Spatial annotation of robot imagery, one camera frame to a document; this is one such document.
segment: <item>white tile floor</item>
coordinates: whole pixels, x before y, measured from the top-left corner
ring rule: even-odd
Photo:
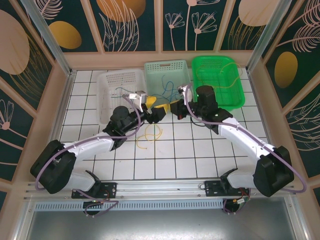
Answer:
[[[61,130],[61,142],[88,138],[104,129],[105,126],[98,125],[96,117],[96,82],[98,75],[105,72],[77,72]],[[231,113],[240,124],[266,142],[245,69],[240,77],[246,101],[242,108]],[[147,126],[141,127],[136,138],[145,134]],[[92,156],[76,167],[93,171],[101,180],[149,180],[219,177],[232,168],[250,163],[241,149],[206,127],[191,123],[189,117],[179,121],[176,116],[167,114],[158,126],[162,135],[156,141],[146,141],[142,137],[138,141],[139,148],[133,136],[117,150]],[[158,134],[159,129],[151,125],[147,133]]]

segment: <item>flower drawing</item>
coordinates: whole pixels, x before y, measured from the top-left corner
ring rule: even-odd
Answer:
[[[188,25],[189,25],[189,15],[190,8],[199,5],[210,5],[217,4],[220,0],[186,0],[188,4],[188,12],[186,14],[186,27],[185,27],[185,50],[188,51]]]
[[[8,101],[7,104],[5,103],[5,101],[3,99],[0,100],[0,131],[11,131],[14,134],[26,139],[26,136],[23,136],[22,134],[12,130],[10,128],[10,122],[12,120],[13,114],[14,114],[14,109],[15,109],[15,105],[11,102]],[[2,138],[0,138],[0,142],[7,144],[13,148],[22,150],[23,147],[17,146],[11,142],[8,142]],[[4,163],[4,162],[0,162],[0,164],[5,164],[5,165],[12,165],[11,163]]]
[[[198,34],[210,33],[217,30],[215,12],[212,14],[203,13],[199,18],[199,12],[192,14],[192,24],[195,33],[194,50],[197,50],[197,37]]]
[[[181,16],[181,13],[173,13],[172,15],[170,13],[167,13],[165,15],[165,20],[168,23],[168,26],[170,28],[172,47],[173,47],[173,50],[175,51],[176,48],[174,44],[174,38],[172,35],[172,29],[183,27],[185,25],[185,22],[183,21],[183,17]]]

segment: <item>gray metal surface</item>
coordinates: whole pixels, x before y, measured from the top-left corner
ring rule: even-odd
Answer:
[[[252,199],[236,215],[221,209],[35,212],[28,240],[292,240],[283,198]]]

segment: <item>floral wallpaper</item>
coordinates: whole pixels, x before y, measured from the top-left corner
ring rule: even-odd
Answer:
[[[0,90],[0,179],[13,179],[32,122],[33,117]]]
[[[163,51],[213,50],[224,0],[164,0]]]

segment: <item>metal grate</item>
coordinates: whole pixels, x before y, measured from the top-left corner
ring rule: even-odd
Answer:
[[[70,202],[38,202],[35,206],[36,212],[62,212],[83,211],[82,201]],[[88,211],[96,209],[105,210],[113,203],[104,203],[103,206],[90,207]],[[157,200],[157,201],[121,201],[112,208],[113,211],[138,211],[138,210],[190,210],[190,209],[221,209],[222,199],[203,200]]]

